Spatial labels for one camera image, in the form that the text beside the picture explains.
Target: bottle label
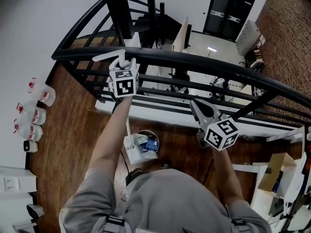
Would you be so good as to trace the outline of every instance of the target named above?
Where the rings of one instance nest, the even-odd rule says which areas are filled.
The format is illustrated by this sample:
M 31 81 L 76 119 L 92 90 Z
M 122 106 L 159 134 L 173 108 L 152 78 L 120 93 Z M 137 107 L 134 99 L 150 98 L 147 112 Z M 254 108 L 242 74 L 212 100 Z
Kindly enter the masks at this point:
M 39 99 L 40 102 L 45 102 L 49 97 L 49 94 L 47 92 L 44 92 L 42 98 Z
M 39 112 L 38 110 L 35 110 L 34 118 L 33 118 L 33 120 L 32 120 L 31 122 L 32 122 L 32 123 L 38 122 L 38 120 L 39 120 L 39 115 L 40 115 L 40 112 Z
M 29 137 L 28 137 L 28 139 L 29 140 L 33 140 L 35 138 L 35 128 L 34 128 L 34 126 L 30 126 L 30 134 L 29 134 Z

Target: gray shirt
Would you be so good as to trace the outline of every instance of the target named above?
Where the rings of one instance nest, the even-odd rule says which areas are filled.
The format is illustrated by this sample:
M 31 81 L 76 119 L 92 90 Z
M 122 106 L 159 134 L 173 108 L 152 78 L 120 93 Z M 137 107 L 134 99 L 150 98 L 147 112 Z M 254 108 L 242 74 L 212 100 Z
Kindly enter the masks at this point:
M 137 228 L 158 233 L 271 232 L 247 202 L 237 201 L 227 211 L 202 184 L 174 169 L 140 175 L 127 188 L 122 216 L 132 232 Z M 103 232 L 103 217 L 122 211 L 116 207 L 113 183 L 102 172 L 89 170 L 61 210 L 62 232 Z M 245 226 L 232 223 L 240 219 Z

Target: black door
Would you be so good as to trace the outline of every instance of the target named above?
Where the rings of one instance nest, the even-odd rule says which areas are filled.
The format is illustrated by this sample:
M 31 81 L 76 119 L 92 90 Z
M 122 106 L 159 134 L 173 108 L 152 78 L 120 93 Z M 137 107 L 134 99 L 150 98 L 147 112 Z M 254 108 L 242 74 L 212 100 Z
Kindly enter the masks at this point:
M 255 0 L 211 0 L 204 33 L 234 41 Z

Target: white marker cube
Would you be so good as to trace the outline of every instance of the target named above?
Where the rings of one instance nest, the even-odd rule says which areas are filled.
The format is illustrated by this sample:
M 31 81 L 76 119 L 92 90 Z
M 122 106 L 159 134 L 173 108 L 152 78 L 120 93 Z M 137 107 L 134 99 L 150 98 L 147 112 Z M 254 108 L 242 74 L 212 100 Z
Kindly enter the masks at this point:
M 138 69 L 133 58 L 131 68 L 110 71 L 110 87 L 116 98 L 133 96 L 138 87 Z
M 232 118 L 210 124 L 204 140 L 218 151 L 232 146 L 239 136 L 239 130 Z

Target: black railing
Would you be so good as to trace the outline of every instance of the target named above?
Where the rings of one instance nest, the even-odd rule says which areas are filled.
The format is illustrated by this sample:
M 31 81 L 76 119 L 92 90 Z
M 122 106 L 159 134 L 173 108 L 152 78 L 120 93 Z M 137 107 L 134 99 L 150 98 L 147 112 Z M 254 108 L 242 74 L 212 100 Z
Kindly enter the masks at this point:
M 156 7 L 155 7 L 155 0 L 148 0 L 148 3 L 141 2 L 139 0 L 130 0 L 133 2 L 137 2 L 148 7 L 148 15 L 150 16 L 147 20 L 150 22 L 150 37 L 152 38 L 152 42 L 157 40 L 158 38 L 163 37 L 160 33 L 160 37 L 156 35 L 158 31 L 156 31 L 155 23 L 156 23 Z M 81 32 L 81 30 L 87 25 L 87 23 L 95 16 L 95 14 L 105 5 L 108 4 L 109 14 L 100 22 L 98 27 L 95 31 L 90 35 L 89 39 L 86 41 L 83 48 L 74 48 L 70 49 L 71 45 L 74 43 L 76 37 Z M 127 38 L 131 38 L 133 33 L 133 28 L 129 25 L 133 25 L 132 20 L 130 18 L 130 23 L 127 21 L 124 24 L 124 18 L 119 18 L 120 15 L 125 16 L 128 18 L 130 12 L 139 12 L 142 11 L 133 10 L 128 7 L 128 2 L 124 1 L 121 2 L 123 4 L 122 8 L 119 8 L 118 14 L 116 14 L 115 9 L 111 10 L 113 5 L 115 5 L 115 0 L 99 0 L 95 5 L 93 5 L 81 18 L 80 20 L 72 27 L 72 29 L 68 32 L 65 36 L 61 44 L 58 46 L 56 51 L 54 52 L 52 58 L 54 60 L 60 61 L 65 69 L 83 86 L 85 87 L 96 99 L 103 101 L 103 100 L 111 100 L 111 98 L 102 97 L 102 95 L 108 95 L 107 91 L 104 91 L 103 88 L 107 87 L 106 79 L 99 79 L 99 77 L 108 77 L 109 74 L 107 70 L 103 70 L 102 68 L 99 69 L 92 69 L 93 62 L 92 58 L 94 56 L 119 50 L 125 49 L 126 53 L 125 56 L 128 59 L 136 58 L 137 63 L 147 66 L 147 65 L 154 65 L 160 67 L 169 67 L 175 68 L 180 70 L 191 70 L 194 72 L 213 75 L 217 77 L 222 77 L 229 80 L 235 80 L 241 82 L 243 84 L 249 84 L 258 88 L 262 88 L 266 90 L 266 92 L 260 96 L 255 97 L 248 94 L 227 90 L 219 87 L 214 87 L 208 84 L 202 83 L 195 83 L 189 82 L 179 79 L 171 79 L 171 78 L 164 78 L 158 76 L 151 76 L 151 75 L 139 75 L 139 81 L 148 81 L 148 82 L 155 82 L 155 83 L 164 83 L 169 85 L 176 85 L 181 87 L 188 87 L 198 90 L 204 90 L 208 92 L 220 93 L 244 100 L 250 101 L 247 106 L 229 102 L 229 101 L 222 101 L 222 100 L 215 100 L 206 97 L 194 96 L 190 94 L 184 93 L 177 93 L 172 91 L 165 91 L 159 89 L 150 89 L 145 87 L 139 87 L 138 93 L 142 94 L 140 96 L 135 96 L 134 99 L 136 100 L 143 100 L 143 101 L 152 101 L 154 103 L 159 103 L 162 105 L 173 105 L 177 108 L 180 107 L 181 109 L 172 109 L 167 108 L 161 105 L 149 105 L 144 103 L 135 102 L 135 105 L 143 106 L 143 107 L 154 107 L 160 110 L 170 110 L 182 114 L 189 114 L 190 111 L 183 110 L 182 108 L 189 108 L 188 103 L 184 102 L 177 102 L 172 100 L 163 100 L 157 98 L 151 98 L 149 96 L 144 96 L 144 93 L 149 94 L 156 94 L 166 96 L 167 98 L 180 98 L 183 100 L 190 100 L 193 98 L 200 98 L 207 100 L 211 103 L 216 105 L 226 106 L 230 108 L 235 108 L 238 111 L 224 111 L 226 114 L 231 115 L 232 118 L 238 121 L 240 117 L 250 118 L 250 119 L 259 119 L 261 121 L 267 122 L 274 122 L 279 123 L 279 121 L 270 119 L 270 117 L 276 117 L 280 119 L 284 119 L 290 121 L 290 123 L 286 123 L 289 126 L 298 127 L 299 125 L 309 125 L 309 119 L 311 119 L 311 115 L 309 113 L 297 110 L 296 108 L 292 108 L 289 106 L 285 106 L 274 101 L 271 101 L 276 96 L 282 96 L 284 98 L 290 99 L 294 102 L 297 102 L 305 107 L 308 110 L 311 109 L 311 99 L 307 96 L 303 95 L 302 93 L 296 91 L 295 89 L 273 80 L 269 77 L 266 77 L 260 73 L 251 71 L 249 69 L 233 65 L 230 63 L 218 61 L 215 59 L 209 59 L 202 56 L 191 55 L 187 53 L 181 52 L 173 52 L 173 51 L 164 51 L 164 50 L 156 50 L 156 49 L 146 49 L 146 48 L 129 48 L 125 47 L 123 36 L 127 35 Z M 160 6 L 161 16 L 164 16 L 164 4 Z M 100 28 L 104 25 L 107 19 L 111 16 L 113 20 L 113 24 L 110 27 L 110 30 L 106 33 L 105 36 L 102 36 L 101 43 L 98 47 L 90 47 L 91 42 L 98 34 Z M 110 31 L 115 29 L 116 35 L 113 39 L 113 43 L 119 39 L 119 47 L 114 46 L 104 46 L 104 43 L 108 39 Z M 80 61 L 89 61 L 86 69 L 79 69 L 78 64 Z M 271 112 L 264 109 L 264 105 L 268 105 L 274 108 L 277 108 L 282 111 L 286 111 L 287 113 L 294 114 L 295 116 L 284 115 L 280 113 Z M 269 118 L 261 118 L 258 116 L 249 115 L 250 112 L 255 112 L 256 114 L 263 114 L 269 116 Z

